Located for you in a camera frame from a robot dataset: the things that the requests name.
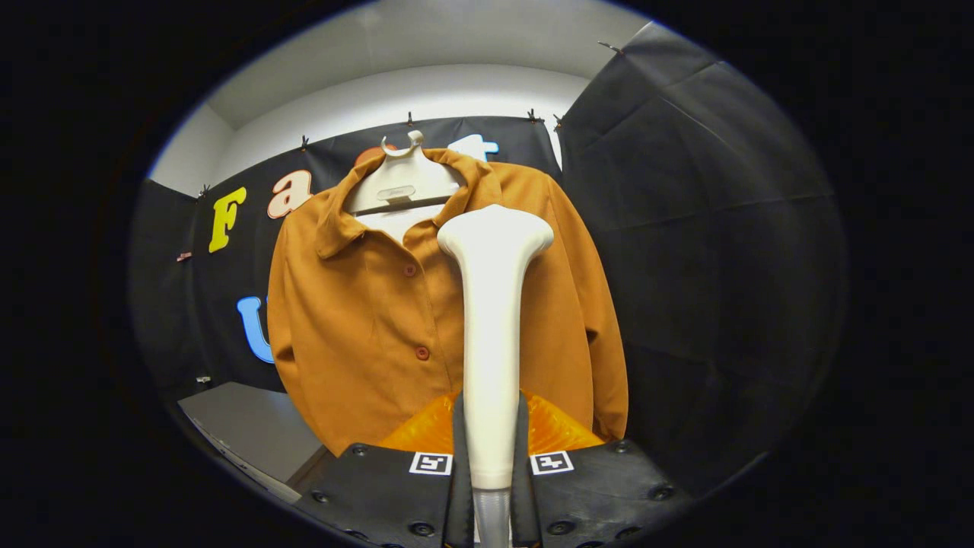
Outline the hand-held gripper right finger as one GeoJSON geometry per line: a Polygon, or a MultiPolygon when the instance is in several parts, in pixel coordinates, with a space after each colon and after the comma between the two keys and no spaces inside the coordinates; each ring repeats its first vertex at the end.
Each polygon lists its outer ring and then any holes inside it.
{"type": "Polygon", "coordinates": [[[693,498],[629,439],[605,443],[553,403],[522,393],[511,530],[515,547],[606,547],[654,533],[693,498]]]}

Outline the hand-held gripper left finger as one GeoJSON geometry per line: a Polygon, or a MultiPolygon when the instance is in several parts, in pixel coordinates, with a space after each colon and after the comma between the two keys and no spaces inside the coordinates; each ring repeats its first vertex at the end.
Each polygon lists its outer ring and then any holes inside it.
{"type": "Polygon", "coordinates": [[[474,510],[460,392],[379,444],[349,445],[306,479],[297,508],[380,547],[472,547],[474,510]]]}

